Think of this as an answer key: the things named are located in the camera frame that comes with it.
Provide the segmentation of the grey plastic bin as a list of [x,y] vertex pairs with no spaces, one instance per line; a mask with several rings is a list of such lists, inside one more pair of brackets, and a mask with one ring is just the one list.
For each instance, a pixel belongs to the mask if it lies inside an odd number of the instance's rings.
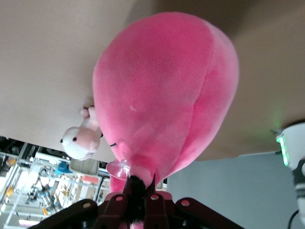
[[91,158],[83,161],[72,159],[69,170],[83,175],[97,176],[99,173],[99,166],[100,162]]

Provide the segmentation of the small pink white plush toy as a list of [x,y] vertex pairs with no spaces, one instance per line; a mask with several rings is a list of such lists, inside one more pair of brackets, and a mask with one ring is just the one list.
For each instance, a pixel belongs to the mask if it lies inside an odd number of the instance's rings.
[[83,108],[81,116],[82,124],[79,127],[68,128],[63,134],[60,143],[69,157],[83,161],[97,152],[100,138],[103,134],[94,106]]

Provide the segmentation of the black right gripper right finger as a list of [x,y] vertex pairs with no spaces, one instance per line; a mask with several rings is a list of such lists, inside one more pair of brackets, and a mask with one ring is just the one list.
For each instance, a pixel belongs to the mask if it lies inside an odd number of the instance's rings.
[[155,175],[146,189],[144,206],[144,229],[170,229],[164,197],[155,190]]

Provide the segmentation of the round pink plush toy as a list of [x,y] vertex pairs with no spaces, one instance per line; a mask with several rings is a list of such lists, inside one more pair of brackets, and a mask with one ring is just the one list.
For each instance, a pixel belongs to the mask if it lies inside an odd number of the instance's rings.
[[164,12],[120,32],[99,58],[93,97],[100,128],[142,188],[191,164],[234,99],[231,40],[193,15]]

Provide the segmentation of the blue plastic object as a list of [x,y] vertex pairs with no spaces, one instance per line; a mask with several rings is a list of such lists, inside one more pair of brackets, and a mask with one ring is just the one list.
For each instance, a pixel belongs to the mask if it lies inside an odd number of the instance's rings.
[[72,173],[72,171],[69,170],[69,164],[64,161],[61,161],[55,170],[56,175],[63,175],[63,174],[70,174],[70,173]]

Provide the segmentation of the aluminium frame rack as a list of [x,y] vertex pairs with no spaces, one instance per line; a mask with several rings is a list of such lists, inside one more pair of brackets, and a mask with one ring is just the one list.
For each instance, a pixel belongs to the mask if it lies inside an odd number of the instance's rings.
[[27,229],[83,200],[98,204],[109,193],[110,175],[100,162],[97,176],[56,175],[64,152],[0,137],[0,229]]

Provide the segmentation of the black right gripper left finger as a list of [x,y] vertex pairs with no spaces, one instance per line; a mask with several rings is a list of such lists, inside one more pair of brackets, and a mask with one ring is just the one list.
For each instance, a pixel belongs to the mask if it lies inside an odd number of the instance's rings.
[[131,229],[126,217],[128,204],[131,203],[133,180],[128,177],[122,193],[110,193],[98,206],[95,229]]

